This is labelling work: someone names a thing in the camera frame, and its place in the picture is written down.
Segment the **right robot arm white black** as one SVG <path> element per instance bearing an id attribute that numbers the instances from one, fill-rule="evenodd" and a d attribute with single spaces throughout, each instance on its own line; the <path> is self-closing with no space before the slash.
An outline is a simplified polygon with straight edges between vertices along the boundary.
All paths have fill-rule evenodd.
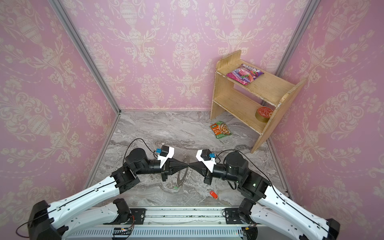
<path id="1" fill-rule="evenodd" d="M 229 153 L 218 164 L 208 150 L 199 150 L 197 162 L 189 167 L 204 177 L 208 185 L 214 178 L 235 182 L 245 197 L 239 206 L 243 222 L 265 225 L 292 240 L 335 240 L 340 223 L 321 218 L 289 199 L 271 181 L 249 168 L 249 159 L 242 153 Z"/>

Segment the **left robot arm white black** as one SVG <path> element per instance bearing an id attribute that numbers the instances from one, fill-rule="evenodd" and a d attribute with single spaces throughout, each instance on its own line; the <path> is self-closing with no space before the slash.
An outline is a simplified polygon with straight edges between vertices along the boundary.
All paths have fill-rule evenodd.
<path id="1" fill-rule="evenodd" d="M 174 148 L 163 146 L 157 150 L 156 160 L 150 160 L 144 149 L 133 149 L 125 155 L 123 165 L 99 183 L 62 200 L 34 204 L 29 220 L 24 223 L 29 240 L 62 240 L 75 228 L 86 228 L 99 224 L 135 225 L 127 202 L 117 198 L 111 204 L 92 209 L 95 205 L 117 197 L 140 182 L 139 175 L 161 174 L 165 182 L 168 176 L 188 168 L 187 163 L 174 159 Z"/>

